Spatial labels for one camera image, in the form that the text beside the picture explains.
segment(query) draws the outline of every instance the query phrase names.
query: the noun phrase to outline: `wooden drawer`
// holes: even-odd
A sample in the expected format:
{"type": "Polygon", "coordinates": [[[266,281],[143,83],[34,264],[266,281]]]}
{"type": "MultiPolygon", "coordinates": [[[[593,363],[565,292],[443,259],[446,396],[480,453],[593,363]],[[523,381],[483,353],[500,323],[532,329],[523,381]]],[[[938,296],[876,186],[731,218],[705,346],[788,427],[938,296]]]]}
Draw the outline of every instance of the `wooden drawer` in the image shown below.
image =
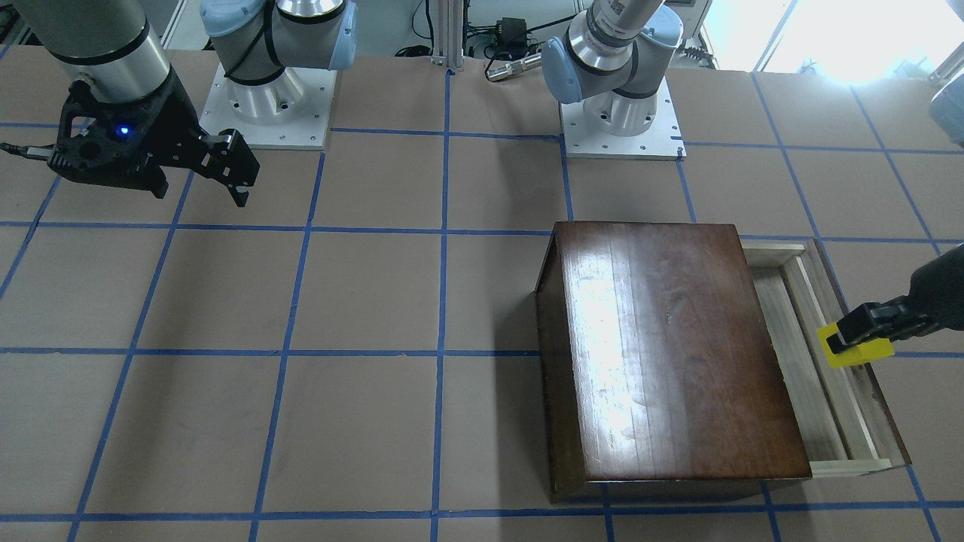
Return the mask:
{"type": "Polygon", "coordinates": [[[554,501],[601,482],[737,498],[907,462],[870,369],[823,360],[813,331],[843,309],[814,243],[558,223],[536,302],[554,501]]]}

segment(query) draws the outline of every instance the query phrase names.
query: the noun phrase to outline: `brown wooden box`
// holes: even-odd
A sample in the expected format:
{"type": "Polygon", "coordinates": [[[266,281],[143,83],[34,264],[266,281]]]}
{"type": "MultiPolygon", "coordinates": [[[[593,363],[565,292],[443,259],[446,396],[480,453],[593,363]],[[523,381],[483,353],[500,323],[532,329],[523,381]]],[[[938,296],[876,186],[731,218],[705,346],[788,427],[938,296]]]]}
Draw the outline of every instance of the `brown wooden box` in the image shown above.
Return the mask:
{"type": "Polygon", "coordinates": [[[821,366],[809,338],[842,314],[811,284],[829,283],[816,245],[743,245],[729,225],[556,224],[536,289],[554,501],[600,482],[735,498],[907,462],[872,373],[821,366]]]}

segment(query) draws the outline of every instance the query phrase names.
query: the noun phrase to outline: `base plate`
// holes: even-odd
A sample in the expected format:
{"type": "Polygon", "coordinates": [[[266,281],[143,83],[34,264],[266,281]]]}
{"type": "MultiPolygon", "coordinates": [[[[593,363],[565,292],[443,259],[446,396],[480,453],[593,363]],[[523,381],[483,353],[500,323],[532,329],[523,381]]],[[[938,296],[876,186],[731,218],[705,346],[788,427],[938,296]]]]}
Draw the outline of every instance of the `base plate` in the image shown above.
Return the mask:
{"type": "Polygon", "coordinates": [[[337,72],[327,69],[289,69],[293,69],[301,78],[308,102],[299,106],[298,114],[287,122],[254,124],[235,114],[228,97],[225,69],[218,65],[211,92],[201,113],[201,127],[212,134],[226,128],[236,128],[252,149],[324,150],[337,72]]]}
{"type": "Polygon", "coordinates": [[[656,91],[658,109],[653,125],[640,135],[621,137],[595,128],[582,111],[582,102],[560,104],[566,155],[572,158],[676,160],[686,157],[686,146],[676,119],[666,79],[656,91]]]}

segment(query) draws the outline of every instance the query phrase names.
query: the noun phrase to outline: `yellow block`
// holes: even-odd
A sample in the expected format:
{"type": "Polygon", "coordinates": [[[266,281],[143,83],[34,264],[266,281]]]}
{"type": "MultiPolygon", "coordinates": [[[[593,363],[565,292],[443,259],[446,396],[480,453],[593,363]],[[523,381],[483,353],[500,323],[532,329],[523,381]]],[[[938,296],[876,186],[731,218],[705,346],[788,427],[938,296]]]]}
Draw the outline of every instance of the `yellow block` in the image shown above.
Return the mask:
{"type": "Polygon", "coordinates": [[[833,367],[860,366],[881,358],[889,358],[894,355],[894,346],[889,339],[868,340],[856,346],[846,349],[840,354],[834,354],[827,344],[827,338],[832,337],[840,331],[837,323],[831,323],[817,330],[820,337],[820,344],[823,345],[823,353],[827,356],[828,364],[833,367]]]}

